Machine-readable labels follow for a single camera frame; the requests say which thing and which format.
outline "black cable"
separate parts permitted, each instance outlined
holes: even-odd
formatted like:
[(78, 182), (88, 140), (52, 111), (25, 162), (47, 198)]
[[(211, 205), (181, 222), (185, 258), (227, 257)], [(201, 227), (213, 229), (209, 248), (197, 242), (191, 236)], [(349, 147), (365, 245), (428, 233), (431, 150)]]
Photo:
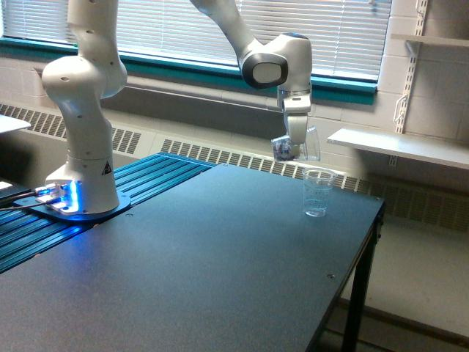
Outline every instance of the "black cable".
[(49, 200), (48, 202), (44, 202), (44, 203), (37, 203), (37, 204), (31, 204), (31, 205), (22, 205), (20, 207), (0, 208), (0, 211), (13, 211), (13, 210), (18, 210), (18, 209), (29, 209), (29, 208), (39, 207), (41, 205), (57, 203), (58, 201), (59, 200), (57, 200), (57, 199), (52, 199), (52, 200)]
[(5, 198), (5, 199), (2, 199), (0, 201), (0, 206), (3, 206), (3, 205), (6, 205), (6, 204), (9, 204), (15, 200), (18, 200), (18, 199), (23, 199), (23, 198), (27, 198), (27, 197), (33, 197), (36, 195), (36, 192), (26, 192), (26, 193), (22, 193), (22, 194), (17, 194), (16, 196), (11, 196), (11, 197), (8, 197), (8, 198)]

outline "warning label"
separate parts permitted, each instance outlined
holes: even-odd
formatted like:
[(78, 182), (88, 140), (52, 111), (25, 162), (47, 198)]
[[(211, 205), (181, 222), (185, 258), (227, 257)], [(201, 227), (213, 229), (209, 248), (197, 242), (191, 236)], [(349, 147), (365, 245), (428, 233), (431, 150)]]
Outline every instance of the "warning label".
[(109, 165), (109, 161), (106, 162), (106, 166), (104, 166), (102, 176), (110, 174), (112, 172), (111, 165)]

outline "radiator vent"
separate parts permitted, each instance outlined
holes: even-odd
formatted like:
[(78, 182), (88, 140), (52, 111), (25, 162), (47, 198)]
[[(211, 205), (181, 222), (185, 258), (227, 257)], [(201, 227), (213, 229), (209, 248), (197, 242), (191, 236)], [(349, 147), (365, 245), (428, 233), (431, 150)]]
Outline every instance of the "radiator vent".
[[(62, 139), (67, 138), (67, 131), (65, 130), (62, 116), (2, 104), (0, 104), (0, 114), (29, 122), (31, 127), (28, 129), (32, 132)], [(132, 155), (139, 144), (140, 137), (141, 133), (113, 128), (112, 149)]]
[[(161, 152), (188, 156), (214, 164), (228, 163), (249, 169), (302, 179), (303, 166), (276, 163), (272, 158), (234, 153), (207, 146), (165, 139)], [(452, 230), (469, 230), (469, 198), (450, 193), (416, 188), (405, 183), (383, 183), (339, 175), (335, 186), (386, 199), (386, 213)]]

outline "blue aluminum extrusion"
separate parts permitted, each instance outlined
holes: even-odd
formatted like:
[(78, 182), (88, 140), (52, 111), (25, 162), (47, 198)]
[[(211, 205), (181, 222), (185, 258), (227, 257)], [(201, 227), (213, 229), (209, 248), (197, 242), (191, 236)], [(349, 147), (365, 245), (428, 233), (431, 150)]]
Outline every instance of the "blue aluminum extrusion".
[[(160, 153), (120, 167), (114, 175), (117, 190), (130, 196), (132, 206), (136, 206), (214, 166)], [(91, 227), (55, 221), (26, 210), (0, 213), (0, 273)]]

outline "plastic cup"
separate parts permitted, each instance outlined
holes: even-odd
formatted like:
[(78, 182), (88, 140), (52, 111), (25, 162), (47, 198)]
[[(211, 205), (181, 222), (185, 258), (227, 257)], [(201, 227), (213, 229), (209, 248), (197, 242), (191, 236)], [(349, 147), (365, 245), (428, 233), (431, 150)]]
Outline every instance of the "plastic cup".
[(337, 174), (328, 169), (311, 167), (303, 170), (303, 211), (308, 216), (325, 215), (330, 190)]

